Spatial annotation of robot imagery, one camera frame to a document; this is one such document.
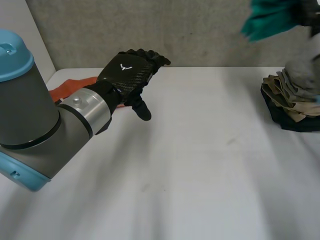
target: orange cloth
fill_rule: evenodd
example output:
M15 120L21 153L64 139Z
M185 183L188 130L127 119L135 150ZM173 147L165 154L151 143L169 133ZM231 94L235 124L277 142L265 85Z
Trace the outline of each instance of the orange cloth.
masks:
M96 83L97 78L98 77L96 76L92 76L92 77L84 78L82 80L68 79L57 88L49 91L49 93L51 95L53 102L55 103L60 99L66 99L71 94L75 93L77 90L82 89L85 86Z

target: green cloth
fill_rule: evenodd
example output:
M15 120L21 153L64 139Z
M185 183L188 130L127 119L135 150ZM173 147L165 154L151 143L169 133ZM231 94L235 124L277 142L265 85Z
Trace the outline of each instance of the green cloth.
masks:
M251 42L288 31L299 24L299 0L252 0L252 14L241 32Z

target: black fabric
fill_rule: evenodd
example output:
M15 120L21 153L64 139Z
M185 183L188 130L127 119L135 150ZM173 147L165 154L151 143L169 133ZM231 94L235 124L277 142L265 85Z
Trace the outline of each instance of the black fabric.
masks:
M152 50L122 51L102 70L97 83L106 81L112 84L121 96L120 103L131 106L139 118L149 121L151 113L141 93L159 68L170 64L167 58Z
M306 117L305 119L295 122L289 117L282 107L277 107L271 98L261 89L264 101L269 109L272 120L279 124L283 130L289 130L300 133L318 132L320 131L320 116L313 118Z

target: gray cloth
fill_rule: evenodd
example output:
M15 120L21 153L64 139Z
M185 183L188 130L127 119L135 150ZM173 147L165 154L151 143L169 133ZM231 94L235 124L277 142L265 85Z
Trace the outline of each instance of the gray cloth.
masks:
M288 93L287 100L289 102L313 102L313 93L295 85L284 69L282 72L278 71L277 75L283 85L282 89Z
M285 70L290 80L303 90L312 91L315 89L316 76L312 62L306 60L291 60L285 65Z

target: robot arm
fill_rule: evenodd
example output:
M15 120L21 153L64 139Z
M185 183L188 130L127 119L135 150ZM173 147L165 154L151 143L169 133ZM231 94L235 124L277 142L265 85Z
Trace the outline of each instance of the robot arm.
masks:
M150 120L140 94L165 64L153 51L120 52L95 84L55 106L23 40L0 29L0 173L36 192L108 128L118 104Z

